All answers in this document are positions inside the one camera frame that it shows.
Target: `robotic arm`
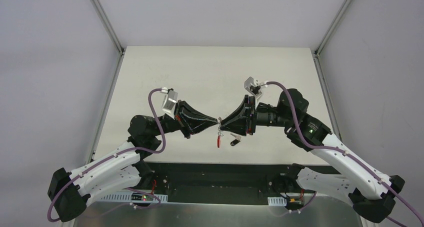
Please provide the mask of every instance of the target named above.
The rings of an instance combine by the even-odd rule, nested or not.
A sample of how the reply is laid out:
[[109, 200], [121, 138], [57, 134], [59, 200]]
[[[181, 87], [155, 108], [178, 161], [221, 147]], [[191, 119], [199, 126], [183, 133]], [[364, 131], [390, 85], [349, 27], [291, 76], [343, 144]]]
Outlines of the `robotic arm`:
[[[256, 100], [262, 96], [267, 84], [275, 83], [258, 83], [251, 77], [247, 79], [244, 86], [252, 96], [245, 95], [241, 105], [220, 123], [196, 111], [185, 101], [177, 101], [177, 93], [173, 89], [159, 89], [166, 94], [162, 105], [166, 115], [156, 120], [151, 116], [134, 116], [128, 129], [130, 137], [117, 149], [70, 172], [64, 168], [57, 170], [48, 190], [52, 200], [49, 212], [54, 206], [59, 219], [67, 222], [82, 214], [101, 197], [128, 187], [149, 189], [153, 172], [143, 159], [163, 150], [156, 151], [161, 144], [156, 136], [179, 130], [189, 139], [191, 135], [219, 123], [221, 131], [241, 136], [253, 135], [257, 126], [283, 127], [293, 144], [322, 158], [341, 174], [321, 174], [293, 164], [287, 174], [278, 177], [274, 186], [278, 193], [284, 192], [289, 183], [337, 198], [351, 205], [369, 221], [379, 223], [386, 218], [395, 205], [395, 195], [389, 188], [399, 193], [405, 181], [397, 175], [388, 176], [365, 163], [325, 124], [307, 114], [309, 102], [297, 89], [282, 87], [283, 92], [276, 107], [257, 104]], [[366, 171], [364, 166], [371, 169], [373, 174]]]

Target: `red wire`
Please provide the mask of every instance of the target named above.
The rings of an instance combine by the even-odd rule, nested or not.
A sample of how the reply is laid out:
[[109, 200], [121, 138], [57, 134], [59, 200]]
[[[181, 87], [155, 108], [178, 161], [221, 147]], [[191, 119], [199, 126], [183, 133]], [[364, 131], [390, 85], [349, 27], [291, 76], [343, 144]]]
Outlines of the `red wire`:
[[153, 192], [155, 191], [155, 186], [156, 186], [156, 179], [154, 179], [153, 180], [153, 182], [151, 183], [152, 185], [151, 185], [151, 192], [150, 192], [150, 194], [152, 194], [153, 195]]

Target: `perforated metal strip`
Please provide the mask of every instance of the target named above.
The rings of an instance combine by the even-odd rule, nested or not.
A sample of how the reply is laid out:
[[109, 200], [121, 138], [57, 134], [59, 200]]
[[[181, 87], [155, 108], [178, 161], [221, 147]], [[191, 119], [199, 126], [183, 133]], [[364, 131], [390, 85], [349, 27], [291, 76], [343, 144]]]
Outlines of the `perforated metal strip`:
[[283, 197], [268, 197], [269, 206], [286, 206], [287, 200]]
[[[115, 192], [113, 194], [106, 195], [102, 197], [101, 199], [97, 200], [98, 202], [133, 202], [133, 203], [157, 203], [158, 201], [156, 199], [152, 200], [133, 200], [132, 195], [142, 196], [142, 194], [135, 193], [135, 192], [129, 192], [129, 191], [119, 191]], [[168, 202], [168, 195], [165, 194], [155, 194], [154, 196], [158, 197], [162, 203]]]

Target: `white table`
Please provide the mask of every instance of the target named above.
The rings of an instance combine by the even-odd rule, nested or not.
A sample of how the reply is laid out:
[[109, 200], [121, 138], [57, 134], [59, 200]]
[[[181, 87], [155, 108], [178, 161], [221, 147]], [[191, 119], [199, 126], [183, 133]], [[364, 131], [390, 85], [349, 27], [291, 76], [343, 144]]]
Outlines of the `white table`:
[[[248, 92], [244, 81], [252, 76], [278, 81], [298, 89], [309, 101], [308, 113], [330, 125], [330, 118], [308, 48], [129, 46], [120, 68], [95, 159], [122, 144], [135, 115], [152, 116], [148, 93], [155, 88], [174, 88], [178, 99], [214, 118], [225, 118]], [[264, 90], [260, 102], [277, 105], [281, 89]], [[157, 114], [163, 114], [164, 95], [153, 95]], [[320, 158], [295, 146], [283, 128], [258, 126], [253, 136], [242, 137], [236, 146], [229, 132], [223, 132], [217, 148], [217, 128], [185, 139], [180, 131], [166, 134], [166, 149], [146, 158], [150, 162], [226, 164], [326, 165]]]

